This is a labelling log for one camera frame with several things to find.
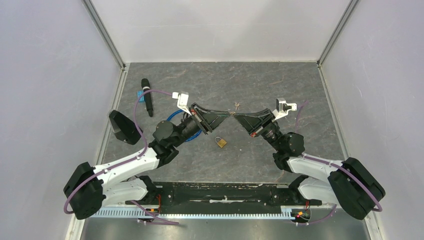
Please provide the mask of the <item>small key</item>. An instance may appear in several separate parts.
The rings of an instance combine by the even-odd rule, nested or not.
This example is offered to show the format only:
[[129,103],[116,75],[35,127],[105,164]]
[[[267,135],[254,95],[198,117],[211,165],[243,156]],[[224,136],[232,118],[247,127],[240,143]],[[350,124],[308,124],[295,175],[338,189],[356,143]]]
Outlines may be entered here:
[[239,110],[239,108],[240,108],[240,103],[239,102],[235,102],[234,103],[234,111],[232,111],[230,114],[231,115],[235,115],[235,114],[237,114],[238,113],[238,110]]

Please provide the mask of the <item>brass padlock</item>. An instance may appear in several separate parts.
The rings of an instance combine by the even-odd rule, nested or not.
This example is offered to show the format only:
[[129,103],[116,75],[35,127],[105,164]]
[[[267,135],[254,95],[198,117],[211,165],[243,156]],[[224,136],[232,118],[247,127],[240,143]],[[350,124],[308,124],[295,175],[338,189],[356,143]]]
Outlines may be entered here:
[[227,145],[227,142],[219,136],[215,137],[214,140],[220,148],[223,148]]

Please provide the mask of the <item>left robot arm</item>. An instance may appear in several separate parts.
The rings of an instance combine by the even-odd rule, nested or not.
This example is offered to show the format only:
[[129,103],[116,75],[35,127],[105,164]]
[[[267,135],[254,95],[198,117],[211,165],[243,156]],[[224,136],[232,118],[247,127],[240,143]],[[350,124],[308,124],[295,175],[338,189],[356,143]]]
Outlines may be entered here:
[[102,207],[125,201],[153,203],[157,198],[155,185],[148,176],[131,177],[169,164],[177,155],[178,146],[199,131],[210,133],[231,116],[227,111],[210,110],[193,104],[180,124],[163,120],[156,125],[154,140],[143,149],[113,162],[91,166],[79,164],[63,192],[63,210],[84,220]]

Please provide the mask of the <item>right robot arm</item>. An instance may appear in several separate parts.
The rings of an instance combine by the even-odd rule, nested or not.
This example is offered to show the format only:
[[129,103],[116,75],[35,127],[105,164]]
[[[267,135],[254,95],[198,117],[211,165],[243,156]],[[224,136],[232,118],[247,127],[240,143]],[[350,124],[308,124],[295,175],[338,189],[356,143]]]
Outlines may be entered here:
[[331,160],[307,154],[301,134],[280,131],[277,120],[295,109],[233,114],[251,137],[261,136],[275,149],[272,157],[280,170],[300,175],[291,184],[289,199],[295,204],[306,200],[332,203],[357,220],[370,212],[382,212],[380,201],[386,192],[358,159]]

